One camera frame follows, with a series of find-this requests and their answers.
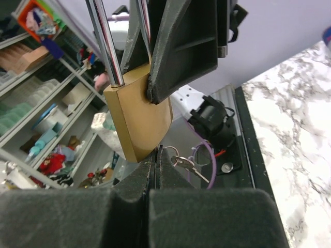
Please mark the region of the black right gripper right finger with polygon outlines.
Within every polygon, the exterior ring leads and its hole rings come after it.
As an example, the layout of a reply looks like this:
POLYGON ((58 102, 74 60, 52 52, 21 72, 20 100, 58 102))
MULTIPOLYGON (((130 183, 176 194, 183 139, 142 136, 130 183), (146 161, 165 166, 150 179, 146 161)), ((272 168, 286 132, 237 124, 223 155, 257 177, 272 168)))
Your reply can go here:
POLYGON ((288 247, 260 153, 251 154, 254 188, 193 189, 168 184, 169 157, 151 153, 150 247, 288 247))

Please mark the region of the large brass padlock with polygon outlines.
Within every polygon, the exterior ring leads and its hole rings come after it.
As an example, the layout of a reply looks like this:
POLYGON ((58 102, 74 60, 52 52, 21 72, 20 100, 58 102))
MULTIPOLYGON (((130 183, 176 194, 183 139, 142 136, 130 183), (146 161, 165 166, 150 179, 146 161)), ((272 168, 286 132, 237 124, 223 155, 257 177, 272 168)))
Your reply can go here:
POLYGON ((104 96, 124 157, 129 162, 141 162, 159 145, 170 128, 173 117, 170 99, 158 105, 148 101, 145 91, 149 64, 122 74, 103 2, 87 1, 86 4, 110 78, 111 85, 104 90, 104 96))

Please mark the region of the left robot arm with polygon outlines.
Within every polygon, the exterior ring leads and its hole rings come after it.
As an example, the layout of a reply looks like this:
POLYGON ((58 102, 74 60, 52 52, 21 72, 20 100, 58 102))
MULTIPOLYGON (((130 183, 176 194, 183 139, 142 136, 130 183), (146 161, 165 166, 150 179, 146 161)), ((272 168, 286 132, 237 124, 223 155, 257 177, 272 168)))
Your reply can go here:
POLYGON ((201 137, 219 136, 226 107, 189 83, 227 56, 247 10, 237 1, 134 1, 133 9, 131 54, 115 73, 124 84, 104 91, 121 144, 159 144, 173 118, 171 103, 201 137))

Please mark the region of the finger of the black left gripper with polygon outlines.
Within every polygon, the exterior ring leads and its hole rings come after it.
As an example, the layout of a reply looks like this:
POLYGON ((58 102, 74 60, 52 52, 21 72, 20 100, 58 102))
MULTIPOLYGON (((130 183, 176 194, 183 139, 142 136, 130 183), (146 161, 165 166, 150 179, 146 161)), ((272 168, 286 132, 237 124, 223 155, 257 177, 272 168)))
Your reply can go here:
POLYGON ((137 1, 129 1, 129 28, 121 61, 121 71, 125 74, 148 63, 148 55, 141 33, 141 17, 137 1))

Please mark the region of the silver key pair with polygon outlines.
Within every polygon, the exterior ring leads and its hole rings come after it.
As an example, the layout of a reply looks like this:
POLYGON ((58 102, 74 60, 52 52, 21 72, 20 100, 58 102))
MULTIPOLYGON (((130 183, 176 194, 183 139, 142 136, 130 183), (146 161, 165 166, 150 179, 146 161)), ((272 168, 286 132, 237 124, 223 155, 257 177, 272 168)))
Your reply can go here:
POLYGON ((197 169, 195 168, 195 164, 190 159, 179 156, 179 151, 175 147, 166 146, 165 149, 172 149, 172 150, 175 151, 176 155, 170 157, 170 160, 171 160, 174 167, 179 166, 181 168, 184 168, 186 171, 194 173, 200 179, 202 179, 205 182, 209 183, 209 180, 206 179, 200 172, 197 171, 197 169))

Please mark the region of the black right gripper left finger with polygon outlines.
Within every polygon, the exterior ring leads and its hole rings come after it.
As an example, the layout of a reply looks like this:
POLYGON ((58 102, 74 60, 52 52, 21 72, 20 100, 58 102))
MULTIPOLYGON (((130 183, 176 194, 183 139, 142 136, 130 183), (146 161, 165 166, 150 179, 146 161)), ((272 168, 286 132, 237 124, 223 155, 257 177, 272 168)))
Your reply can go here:
POLYGON ((148 247, 155 154, 115 186, 1 195, 1 247, 148 247))

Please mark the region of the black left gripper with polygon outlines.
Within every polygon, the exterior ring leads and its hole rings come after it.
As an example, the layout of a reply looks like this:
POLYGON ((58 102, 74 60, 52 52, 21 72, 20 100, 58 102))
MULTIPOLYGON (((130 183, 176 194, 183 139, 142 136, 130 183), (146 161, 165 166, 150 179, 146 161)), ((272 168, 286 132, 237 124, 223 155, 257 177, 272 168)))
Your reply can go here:
POLYGON ((148 79, 149 101, 159 104, 215 70, 218 57, 227 56, 228 44, 237 40, 247 15, 233 0, 166 1, 148 79))

